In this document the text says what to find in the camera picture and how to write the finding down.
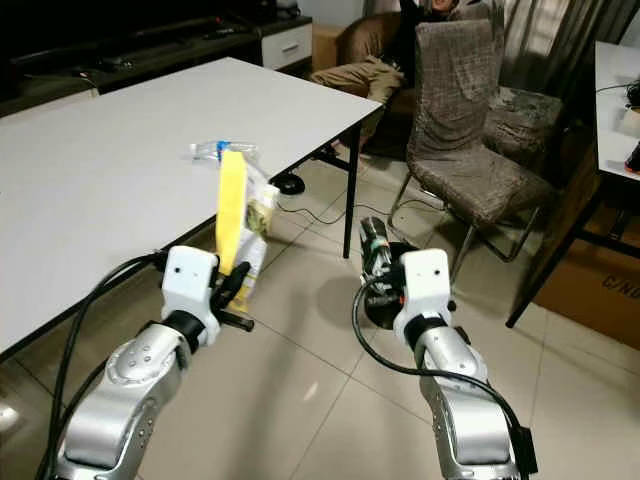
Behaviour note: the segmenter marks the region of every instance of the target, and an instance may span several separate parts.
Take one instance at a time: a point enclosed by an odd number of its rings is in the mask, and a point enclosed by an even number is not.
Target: drawer
[[[278,70],[311,56],[311,24],[262,39],[262,64]]]

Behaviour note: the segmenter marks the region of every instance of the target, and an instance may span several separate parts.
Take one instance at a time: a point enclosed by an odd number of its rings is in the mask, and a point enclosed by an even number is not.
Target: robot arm
[[[217,266],[209,252],[185,246],[169,251],[163,322],[147,325],[111,355],[102,380],[71,417],[58,451],[58,478],[132,480],[191,355],[215,342],[220,322],[253,328],[252,322],[220,311],[240,288],[247,265],[216,285]]]
[[[482,356],[451,326],[447,255],[421,250],[401,257],[404,306],[394,321],[399,340],[414,352],[416,366],[487,382]],[[474,385],[421,377],[420,390],[433,413],[438,458],[446,479],[518,478],[509,428],[501,407]]]
[[[491,389],[482,356],[471,347],[466,334],[452,326],[454,305],[446,253],[389,245],[384,224],[376,218],[362,221],[360,235],[363,281],[371,286],[370,295],[365,296],[367,315],[379,326],[392,329],[411,348],[419,372],[431,373],[420,374],[420,390],[433,414],[443,477],[519,479],[535,473],[528,429],[508,424],[503,405],[487,391]],[[373,354],[370,346],[365,349]],[[384,364],[398,367],[388,361]]]

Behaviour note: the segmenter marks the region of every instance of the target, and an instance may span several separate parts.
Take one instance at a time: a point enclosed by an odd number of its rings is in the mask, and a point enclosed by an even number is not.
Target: khaki pants
[[[368,56],[364,62],[349,63],[311,74],[311,80],[325,87],[349,89],[364,87],[367,98],[386,105],[389,97],[404,83],[404,75],[378,58]],[[384,110],[378,110],[362,122],[363,137],[372,136]]]

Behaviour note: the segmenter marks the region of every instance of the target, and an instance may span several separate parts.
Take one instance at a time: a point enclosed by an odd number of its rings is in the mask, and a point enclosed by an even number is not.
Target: television
[[[140,38],[221,12],[216,0],[0,0],[0,41],[16,63],[83,46]]]

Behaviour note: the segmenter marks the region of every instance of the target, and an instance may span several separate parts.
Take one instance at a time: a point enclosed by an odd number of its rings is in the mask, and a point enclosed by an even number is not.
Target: person
[[[416,25],[446,20],[458,4],[458,0],[426,1],[420,6],[414,0],[400,0],[400,27],[379,58],[370,55],[364,62],[320,70],[311,74],[311,81],[338,90],[364,87],[368,89],[367,98],[386,104],[398,88],[414,83]],[[362,122],[360,148],[375,133],[383,113],[380,110]]]

